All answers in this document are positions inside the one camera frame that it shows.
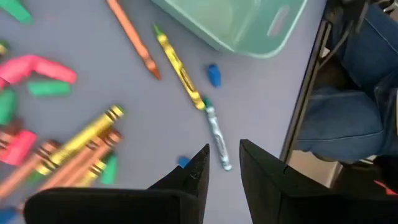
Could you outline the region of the teal plastic bin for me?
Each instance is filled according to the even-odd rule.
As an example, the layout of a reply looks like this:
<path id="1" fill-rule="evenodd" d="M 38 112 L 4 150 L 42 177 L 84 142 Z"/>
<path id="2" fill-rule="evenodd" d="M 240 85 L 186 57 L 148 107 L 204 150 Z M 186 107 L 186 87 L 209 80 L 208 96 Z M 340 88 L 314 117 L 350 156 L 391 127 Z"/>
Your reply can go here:
<path id="1" fill-rule="evenodd" d="M 308 0 L 151 0 L 214 49 L 277 55 Z"/>

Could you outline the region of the green eraser cap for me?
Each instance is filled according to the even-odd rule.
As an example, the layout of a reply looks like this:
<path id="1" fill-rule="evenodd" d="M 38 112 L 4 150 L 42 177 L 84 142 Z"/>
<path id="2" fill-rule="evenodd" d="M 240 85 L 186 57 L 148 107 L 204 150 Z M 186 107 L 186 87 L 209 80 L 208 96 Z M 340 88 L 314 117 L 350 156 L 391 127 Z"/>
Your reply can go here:
<path id="1" fill-rule="evenodd" d="M 118 156 L 111 152 L 105 159 L 105 168 L 101 176 L 101 183 L 104 185 L 114 184 L 118 173 Z"/>
<path id="2" fill-rule="evenodd" d="M 59 80 L 28 82 L 29 92 L 34 96 L 67 96 L 72 91 L 72 85 Z"/>
<path id="3" fill-rule="evenodd" d="M 12 89 L 0 93 L 0 125 L 8 125 L 14 118 L 17 108 L 17 95 Z"/>
<path id="4" fill-rule="evenodd" d="M 21 4 L 20 0 L 0 0 L 0 8 L 23 24 L 32 22 L 30 12 Z"/>

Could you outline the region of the orange crayon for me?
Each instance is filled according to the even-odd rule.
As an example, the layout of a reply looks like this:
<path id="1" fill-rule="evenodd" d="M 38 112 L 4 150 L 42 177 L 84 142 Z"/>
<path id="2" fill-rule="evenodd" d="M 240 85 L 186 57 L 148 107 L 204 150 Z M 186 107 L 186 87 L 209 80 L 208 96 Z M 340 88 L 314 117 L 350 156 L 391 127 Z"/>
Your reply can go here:
<path id="1" fill-rule="evenodd" d="M 53 152 L 60 147 L 60 143 L 50 139 L 43 142 L 37 150 L 21 166 L 0 182 L 0 202 L 10 194 L 33 173 L 34 169 L 44 160 L 47 160 Z"/>
<path id="2" fill-rule="evenodd" d="M 74 157 L 69 159 L 38 191 L 52 189 L 55 187 L 71 187 L 83 176 L 101 156 L 117 145 L 123 136 L 114 128 L 110 128 L 99 136 L 95 136 Z"/>
<path id="3" fill-rule="evenodd" d="M 148 71 L 151 72 L 151 74 L 153 74 L 153 76 L 156 77 L 156 79 L 161 80 L 162 77 L 159 72 L 159 69 L 157 68 L 155 60 L 151 57 L 147 47 L 140 38 L 139 33 L 133 26 L 133 23 L 129 20 L 124 9 L 118 3 L 118 0 L 106 0 L 106 2 L 108 3 L 109 8 L 112 10 L 114 15 L 116 16 L 116 19 L 119 21 L 121 27 L 125 31 L 128 39 L 135 48 L 137 54 L 142 59 L 145 67 L 148 69 Z"/>

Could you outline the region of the green crayon yellow wrapper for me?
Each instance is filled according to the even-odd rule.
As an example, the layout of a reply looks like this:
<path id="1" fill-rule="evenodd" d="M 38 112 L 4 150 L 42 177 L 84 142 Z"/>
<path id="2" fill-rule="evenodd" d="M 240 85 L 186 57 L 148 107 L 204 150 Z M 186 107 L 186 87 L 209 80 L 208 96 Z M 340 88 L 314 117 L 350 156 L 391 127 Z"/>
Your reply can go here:
<path id="1" fill-rule="evenodd" d="M 188 93 L 189 97 L 191 98 L 194 106 L 198 110 L 205 109 L 205 103 L 202 100 L 199 91 L 195 88 L 188 72 L 185 69 L 184 64 L 179 59 L 175 49 L 169 42 L 169 38 L 166 34 L 160 29 L 157 24 L 153 24 L 154 32 L 156 39 L 158 40 L 160 46 L 162 47 L 165 55 L 167 56 L 169 62 L 171 63 L 175 73 L 179 77 L 185 91 Z"/>

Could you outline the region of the person's leg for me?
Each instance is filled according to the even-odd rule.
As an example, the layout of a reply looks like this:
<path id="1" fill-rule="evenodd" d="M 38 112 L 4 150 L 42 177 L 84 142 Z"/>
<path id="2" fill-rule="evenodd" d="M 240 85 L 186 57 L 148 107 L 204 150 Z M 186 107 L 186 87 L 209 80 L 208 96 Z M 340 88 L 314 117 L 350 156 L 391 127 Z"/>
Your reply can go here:
<path id="1" fill-rule="evenodd" d="M 311 94 L 295 148 L 354 162 L 376 155 L 383 140 L 381 114 L 365 92 L 329 87 Z"/>
<path id="2" fill-rule="evenodd" d="M 382 90 L 398 88 L 398 22 L 378 5 L 370 5 L 360 32 L 348 39 L 342 64 L 373 98 Z"/>

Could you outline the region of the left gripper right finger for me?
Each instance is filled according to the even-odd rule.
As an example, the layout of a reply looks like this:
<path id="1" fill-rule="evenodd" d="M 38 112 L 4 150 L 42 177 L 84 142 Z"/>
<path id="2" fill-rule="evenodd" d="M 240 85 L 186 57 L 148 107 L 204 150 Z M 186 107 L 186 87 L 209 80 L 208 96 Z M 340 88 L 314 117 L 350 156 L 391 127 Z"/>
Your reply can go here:
<path id="1" fill-rule="evenodd" d="M 248 139 L 239 160 L 253 224 L 398 224 L 398 196 L 335 192 Z"/>

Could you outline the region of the green crayon white wrapper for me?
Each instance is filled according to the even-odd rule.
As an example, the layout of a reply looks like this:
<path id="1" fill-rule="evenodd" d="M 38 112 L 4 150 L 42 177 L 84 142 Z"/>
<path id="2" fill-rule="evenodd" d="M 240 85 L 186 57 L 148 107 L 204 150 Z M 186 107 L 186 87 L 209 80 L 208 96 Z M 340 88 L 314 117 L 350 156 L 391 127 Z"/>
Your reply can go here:
<path id="1" fill-rule="evenodd" d="M 221 165 L 225 171 L 230 171 L 233 167 L 229 160 L 228 150 L 218 123 L 215 107 L 208 97 L 204 97 L 203 102 L 205 104 L 206 117 L 218 149 Z"/>

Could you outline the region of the pink eraser cap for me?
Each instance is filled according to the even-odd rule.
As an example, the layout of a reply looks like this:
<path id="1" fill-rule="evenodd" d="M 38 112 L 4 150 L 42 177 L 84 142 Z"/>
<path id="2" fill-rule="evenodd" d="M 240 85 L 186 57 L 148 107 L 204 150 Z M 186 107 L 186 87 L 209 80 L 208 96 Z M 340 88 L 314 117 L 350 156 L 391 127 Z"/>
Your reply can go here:
<path id="1" fill-rule="evenodd" d="M 10 84 L 16 84 L 27 78 L 35 62 L 34 55 L 13 58 L 0 65 L 0 91 Z"/>
<path id="2" fill-rule="evenodd" d="M 0 161 L 19 166 L 30 151 L 37 139 L 37 135 L 32 131 L 23 129 L 6 147 L 6 151 L 0 156 Z"/>
<path id="3" fill-rule="evenodd" d="M 40 75 L 70 84 L 74 84 L 77 78 L 76 72 L 72 69 L 37 55 L 32 55 L 32 69 Z"/>

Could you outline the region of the black table frame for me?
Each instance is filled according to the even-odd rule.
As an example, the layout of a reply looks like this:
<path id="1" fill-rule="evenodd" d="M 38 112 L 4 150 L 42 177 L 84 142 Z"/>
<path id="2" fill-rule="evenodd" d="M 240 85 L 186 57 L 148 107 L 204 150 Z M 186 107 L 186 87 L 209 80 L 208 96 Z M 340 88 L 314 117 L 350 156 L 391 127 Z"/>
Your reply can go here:
<path id="1" fill-rule="evenodd" d="M 279 159 L 284 162 L 287 162 L 290 159 L 291 151 L 297 140 L 297 136 L 299 134 L 308 104 L 308 98 L 313 89 L 317 72 L 319 70 L 319 60 L 321 59 L 323 48 L 326 44 L 329 33 L 330 24 L 327 19 L 322 18 L 318 27 L 317 36 L 314 41 L 310 58 L 308 60 L 307 69 L 298 92 L 297 102 L 295 104 L 292 119 L 290 120 L 289 128 L 287 130 L 285 143 L 279 156 Z"/>

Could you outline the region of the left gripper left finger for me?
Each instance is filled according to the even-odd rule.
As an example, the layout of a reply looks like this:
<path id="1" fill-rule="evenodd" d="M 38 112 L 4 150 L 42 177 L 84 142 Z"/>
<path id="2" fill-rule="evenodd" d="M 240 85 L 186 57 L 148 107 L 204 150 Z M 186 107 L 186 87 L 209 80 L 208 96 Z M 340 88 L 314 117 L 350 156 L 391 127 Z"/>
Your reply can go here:
<path id="1" fill-rule="evenodd" d="M 145 190 L 59 187 L 24 206 L 26 224 L 203 224 L 210 147 Z"/>

